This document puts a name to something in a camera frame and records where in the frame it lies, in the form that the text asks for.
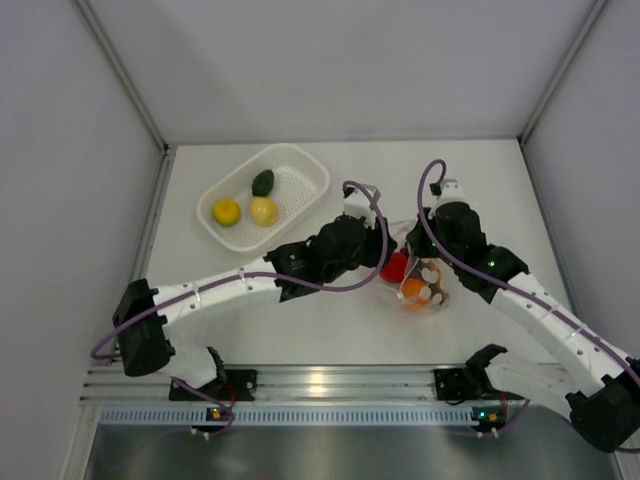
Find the yellow fake pear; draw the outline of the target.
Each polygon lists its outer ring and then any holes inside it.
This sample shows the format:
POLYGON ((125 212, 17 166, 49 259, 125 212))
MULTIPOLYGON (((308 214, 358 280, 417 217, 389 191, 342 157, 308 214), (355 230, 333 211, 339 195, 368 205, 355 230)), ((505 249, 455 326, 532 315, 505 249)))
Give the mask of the yellow fake pear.
POLYGON ((268 197, 253 197, 249 212, 252 220, 259 226, 270 227, 278 219, 278 208, 276 203, 268 197))

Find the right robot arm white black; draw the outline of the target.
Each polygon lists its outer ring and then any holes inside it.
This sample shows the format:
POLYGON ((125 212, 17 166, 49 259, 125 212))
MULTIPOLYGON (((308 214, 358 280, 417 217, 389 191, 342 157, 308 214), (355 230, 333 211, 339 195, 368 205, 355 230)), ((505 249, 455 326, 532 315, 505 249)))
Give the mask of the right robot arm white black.
POLYGON ((519 325, 555 360, 525 361, 488 346, 468 360, 468 388, 531 400, 569 421, 591 446, 611 453, 639 429, 639 362, 602 339, 545 289, 528 266, 487 242, 479 216, 464 201, 419 206, 407 241, 417 253, 442 259, 460 283, 519 325))

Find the red yellow fake apple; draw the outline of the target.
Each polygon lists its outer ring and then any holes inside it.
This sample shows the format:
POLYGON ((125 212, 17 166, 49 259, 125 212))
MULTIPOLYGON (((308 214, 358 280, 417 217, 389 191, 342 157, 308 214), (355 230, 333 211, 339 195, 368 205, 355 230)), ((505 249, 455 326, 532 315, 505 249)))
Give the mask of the red yellow fake apple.
POLYGON ((379 276, 389 284, 399 284, 404 279, 408 256, 401 251, 394 252, 387 264, 380 270, 379 276))

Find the clear zip top bag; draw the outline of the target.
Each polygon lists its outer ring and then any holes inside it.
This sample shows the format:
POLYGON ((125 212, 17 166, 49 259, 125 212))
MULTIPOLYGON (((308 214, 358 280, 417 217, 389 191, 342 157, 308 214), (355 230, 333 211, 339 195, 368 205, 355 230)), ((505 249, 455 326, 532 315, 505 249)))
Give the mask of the clear zip top bag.
POLYGON ((441 310, 449 303, 444 289, 441 263, 437 259, 420 257, 406 239, 415 222, 391 222, 389 232, 397 243, 387 264, 379 273, 384 287, 398 306, 412 312, 430 308, 441 310))

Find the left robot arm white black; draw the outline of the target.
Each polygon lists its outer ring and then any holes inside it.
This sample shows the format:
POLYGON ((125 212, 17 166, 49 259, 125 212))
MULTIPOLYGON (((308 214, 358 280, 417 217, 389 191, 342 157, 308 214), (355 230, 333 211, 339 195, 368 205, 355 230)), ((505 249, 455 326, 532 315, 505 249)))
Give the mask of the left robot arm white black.
POLYGON ((396 247, 385 220, 367 225, 343 214, 308 239, 283 244, 226 274, 163 287, 133 281, 112 317, 124 373, 174 377, 202 398, 215 399, 226 386, 223 362, 213 347, 192 344, 189 330, 249 305, 331 291, 347 272, 378 272, 396 247))

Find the yellow green fake lemon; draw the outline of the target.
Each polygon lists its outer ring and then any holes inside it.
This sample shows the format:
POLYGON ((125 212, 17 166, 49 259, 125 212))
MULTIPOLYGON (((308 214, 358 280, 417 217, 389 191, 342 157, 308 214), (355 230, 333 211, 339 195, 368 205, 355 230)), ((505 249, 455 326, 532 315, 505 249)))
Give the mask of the yellow green fake lemon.
POLYGON ((212 208, 215 222, 221 227, 231 227, 239 222, 242 216, 240 206, 230 198, 217 201, 212 208))

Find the green fake avocado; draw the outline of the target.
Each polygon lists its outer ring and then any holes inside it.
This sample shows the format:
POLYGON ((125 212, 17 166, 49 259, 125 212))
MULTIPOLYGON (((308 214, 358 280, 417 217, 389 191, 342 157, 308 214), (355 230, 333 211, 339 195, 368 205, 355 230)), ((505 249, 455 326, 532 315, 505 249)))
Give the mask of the green fake avocado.
POLYGON ((256 175, 251 184, 251 192, 254 197, 268 197, 275 183, 275 174, 271 169, 263 170, 256 175))

